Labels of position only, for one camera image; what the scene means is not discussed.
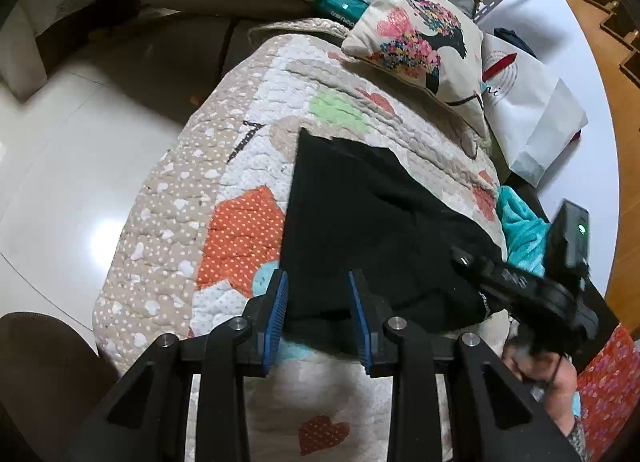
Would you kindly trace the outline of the operator right hand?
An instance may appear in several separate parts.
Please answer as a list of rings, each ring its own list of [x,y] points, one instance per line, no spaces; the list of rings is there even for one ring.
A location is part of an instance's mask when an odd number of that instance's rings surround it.
[[[542,407],[565,437],[582,433],[582,424],[574,413],[577,372],[570,361],[556,352],[525,355],[515,342],[504,345],[501,359],[520,381],[526,378],[546,388]]]

